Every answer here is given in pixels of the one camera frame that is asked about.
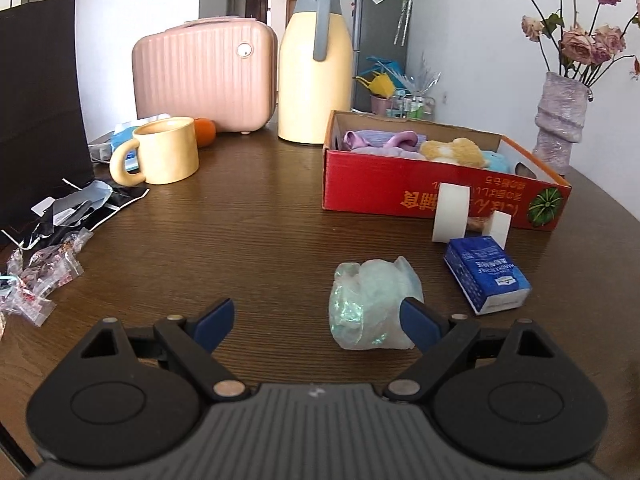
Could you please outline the blue tissue pack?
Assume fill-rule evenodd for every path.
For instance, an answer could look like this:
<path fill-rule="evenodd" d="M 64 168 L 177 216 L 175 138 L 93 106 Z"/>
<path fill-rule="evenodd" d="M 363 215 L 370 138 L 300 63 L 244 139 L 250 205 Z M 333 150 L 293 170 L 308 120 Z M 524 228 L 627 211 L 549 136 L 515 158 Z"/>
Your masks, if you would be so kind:
<path fill-rule="evenodd" d="M 532 285 L 491 236 L 454 238 L 444 260 L 476 315 L 521 307 Z"/>

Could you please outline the blue plush toy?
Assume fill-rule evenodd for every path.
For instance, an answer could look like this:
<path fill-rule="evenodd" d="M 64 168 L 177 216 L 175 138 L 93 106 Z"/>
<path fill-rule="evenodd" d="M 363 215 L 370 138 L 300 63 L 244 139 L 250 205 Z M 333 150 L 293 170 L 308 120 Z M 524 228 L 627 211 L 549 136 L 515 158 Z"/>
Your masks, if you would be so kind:
<path fill-rule="evenodd" d="M 491 150 L 483 150 L 485 169 L 500 174 L 513 174 L 513 166 L 503 154 Z"/>

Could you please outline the red cardboard box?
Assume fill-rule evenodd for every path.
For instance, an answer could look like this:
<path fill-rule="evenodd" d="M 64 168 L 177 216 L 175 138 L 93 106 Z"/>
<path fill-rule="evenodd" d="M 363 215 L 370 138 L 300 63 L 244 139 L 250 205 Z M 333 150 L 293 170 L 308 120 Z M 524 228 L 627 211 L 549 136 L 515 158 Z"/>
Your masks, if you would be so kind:
<path fill-rule="evenodd" d="M 346 148 L 344 137 L 349 131 L 362 130 L 413 131 L 442 142 L 469 139 L 482 150 L 503 155 L 511 167 L 522 165 L 532 174 L 526 177 L 446 162 L 357 154 Z M 514 228 L 551 231 L 572 190 L 567 180 L 507 136 L 422 120 L 332 112 L 323 151 L 325 210 L 432 218 L 439 185 L 449 183 L 470 189 L 472 217 L 488 217 L 500 210 L 510 214 Z"/>

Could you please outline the orange fruit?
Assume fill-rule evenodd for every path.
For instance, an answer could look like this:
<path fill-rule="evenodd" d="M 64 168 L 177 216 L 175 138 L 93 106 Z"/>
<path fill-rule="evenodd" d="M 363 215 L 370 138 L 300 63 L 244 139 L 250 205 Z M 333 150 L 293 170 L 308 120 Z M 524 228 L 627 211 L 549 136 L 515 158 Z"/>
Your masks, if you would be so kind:
<path fill-rule="evenodd" d="M 210 119 L 195 118 L 194 131 L 198 148 L 207 148 L 209 145 L 212 145 L 216 139 L 216 126 L 215 123 Z"/>

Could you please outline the grey refrigerator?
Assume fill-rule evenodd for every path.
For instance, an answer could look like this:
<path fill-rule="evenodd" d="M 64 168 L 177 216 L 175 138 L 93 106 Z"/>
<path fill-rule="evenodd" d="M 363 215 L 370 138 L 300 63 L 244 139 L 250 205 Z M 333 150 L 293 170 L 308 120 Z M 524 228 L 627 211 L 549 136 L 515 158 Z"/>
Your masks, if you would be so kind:
<path fill-rule="evenodd" d="M 365 77 L 375 69 L 375 59 L 406 68 L 409 33 L 402 13 L 404 0 L 352 0 L 352 50 L 354 76 Z"/>

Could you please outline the yellow plush toy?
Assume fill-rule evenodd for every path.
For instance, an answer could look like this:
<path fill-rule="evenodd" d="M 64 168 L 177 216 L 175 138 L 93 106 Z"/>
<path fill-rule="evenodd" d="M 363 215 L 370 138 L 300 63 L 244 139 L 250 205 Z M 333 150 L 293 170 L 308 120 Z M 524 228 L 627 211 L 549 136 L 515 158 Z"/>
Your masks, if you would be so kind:
<path fill-rule="evenodd" d="M 457 138 L 451 142 L 425 141 L 420 145 L 419 153 L 430 162 L 472 168 L 488 167 L 483 152 L 468 138 Z"/>

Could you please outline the cluttered storage rack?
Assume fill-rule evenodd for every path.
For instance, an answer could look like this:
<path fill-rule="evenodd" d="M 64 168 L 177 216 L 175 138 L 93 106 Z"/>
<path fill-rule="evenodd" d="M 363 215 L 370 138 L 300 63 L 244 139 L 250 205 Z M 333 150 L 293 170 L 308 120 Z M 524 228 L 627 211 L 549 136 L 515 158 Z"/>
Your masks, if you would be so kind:
<path fill-rule="evenodd" d="M 369 56 L 373 66 L 355 76 L 356 89 L 364 90 L 368 97 L 362 104 L 354 104 L 353 110 L 390 118 L 432 119 L 436 100 L 432 91 L 439 83 L 441 73 L 435 73 L 421 60 L 419 73 L 406 74 L 395 61 Z"/>

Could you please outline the small white sponge block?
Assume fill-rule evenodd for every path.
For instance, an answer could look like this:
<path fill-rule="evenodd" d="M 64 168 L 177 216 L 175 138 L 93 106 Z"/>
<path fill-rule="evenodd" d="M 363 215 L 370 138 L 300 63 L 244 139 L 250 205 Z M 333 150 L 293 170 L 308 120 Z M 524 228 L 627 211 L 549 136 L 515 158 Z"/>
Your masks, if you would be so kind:
<path fill-rule="evenodd" d="M 503 211 L 494 210 L 484 223 L 482 234 L 490 236 L 502 249 L 506 248 L 512 216 Z"/>

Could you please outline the clear plastic wrappers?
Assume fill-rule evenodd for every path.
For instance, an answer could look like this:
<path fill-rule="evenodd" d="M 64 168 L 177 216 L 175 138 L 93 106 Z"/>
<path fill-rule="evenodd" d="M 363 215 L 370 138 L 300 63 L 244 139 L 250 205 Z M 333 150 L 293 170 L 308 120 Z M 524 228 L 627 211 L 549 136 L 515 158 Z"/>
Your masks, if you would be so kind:
<path fill-rule="evenodd" d="M 144 184 L 132 188 L 110 180 L 93 180 L 61 197 L 35 206 L 38 221 L 1 266 L 1 323 L 21 316 L 37 327 L 47 321 L 55 303 L 49 296 L 79 278 L 84 268 L 78 255 L 93 232 L 122 209 L 145 198 Z"/>

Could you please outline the purple textured vase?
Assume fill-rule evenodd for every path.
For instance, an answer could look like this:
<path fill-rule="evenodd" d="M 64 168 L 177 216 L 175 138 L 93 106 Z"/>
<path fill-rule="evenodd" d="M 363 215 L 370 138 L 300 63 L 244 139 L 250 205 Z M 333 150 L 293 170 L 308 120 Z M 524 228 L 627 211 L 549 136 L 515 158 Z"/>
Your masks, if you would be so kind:
<path fill-rule="evenodd" d="M 561 176 L 570 168 L 574 144 L 582 142 L 591 90 L 582 82 L 548 72 L 538 103 L 533 154 Z"/>

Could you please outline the yellow thermos jug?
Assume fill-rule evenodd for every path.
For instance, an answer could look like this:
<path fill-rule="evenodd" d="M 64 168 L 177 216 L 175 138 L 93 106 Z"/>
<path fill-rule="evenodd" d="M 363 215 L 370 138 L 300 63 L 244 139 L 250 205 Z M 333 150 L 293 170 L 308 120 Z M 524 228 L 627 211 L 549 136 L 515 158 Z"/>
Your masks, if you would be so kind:
<path fill-rule="evenodd" d="M 352 107 L 353 60 L 341 0 L 296 0 L 279 55 L 280 139 L 324 142 L 331 114 Z"/>

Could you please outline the purple fluffy plush cloth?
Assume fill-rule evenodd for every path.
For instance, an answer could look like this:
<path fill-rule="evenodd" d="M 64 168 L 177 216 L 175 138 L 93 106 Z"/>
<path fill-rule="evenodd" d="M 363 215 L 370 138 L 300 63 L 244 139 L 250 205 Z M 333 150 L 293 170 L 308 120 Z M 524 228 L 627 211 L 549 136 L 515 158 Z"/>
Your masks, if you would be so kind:
<path fill-rule="evenodd" d="M 379 148 L 378 146 L 365 146 L 364 148 L 354 148 L 352 150 L 352 154 L 425 160 L 425 157 L 421 153 L 404 150 L 403 148 Z"/>

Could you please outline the pink mini suitcase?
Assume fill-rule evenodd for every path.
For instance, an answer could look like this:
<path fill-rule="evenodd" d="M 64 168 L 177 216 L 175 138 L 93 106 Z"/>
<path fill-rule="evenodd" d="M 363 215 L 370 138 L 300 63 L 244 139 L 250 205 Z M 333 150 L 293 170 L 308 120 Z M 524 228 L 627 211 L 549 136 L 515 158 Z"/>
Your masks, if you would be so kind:
<path fill-rule="evenodd" d="M 200 18 L 145 36 L 131 52 L 140 118 L 206 118 L 219 132 L 251 133 L 277 99 L 278 37 L 254 18 Z"/>

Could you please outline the green iridescent soft bag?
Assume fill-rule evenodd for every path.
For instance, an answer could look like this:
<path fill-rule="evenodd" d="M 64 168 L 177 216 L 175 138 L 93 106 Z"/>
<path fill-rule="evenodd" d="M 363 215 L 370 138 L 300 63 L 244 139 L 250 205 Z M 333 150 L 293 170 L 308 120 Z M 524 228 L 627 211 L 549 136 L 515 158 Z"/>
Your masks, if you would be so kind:
<path fill-rule="evenodd" d="M 349 351 L 412 349 L 399 321 L 406 298 L 424 296 L 420 278 L 405 257 L 339 264 L 328 307 L 333 339 Z"/>

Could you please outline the black paper bag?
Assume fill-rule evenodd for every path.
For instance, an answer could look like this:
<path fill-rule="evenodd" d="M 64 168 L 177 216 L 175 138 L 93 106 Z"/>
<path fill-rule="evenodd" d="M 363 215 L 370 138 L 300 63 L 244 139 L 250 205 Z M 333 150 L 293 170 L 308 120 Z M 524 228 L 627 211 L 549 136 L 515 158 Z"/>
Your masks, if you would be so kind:
<path fill-rule="evenodd" d="M 80 105 L 75 0 L 1 12 L 1 225 L 19 228 L 64 180 L 93 179 Z"/>

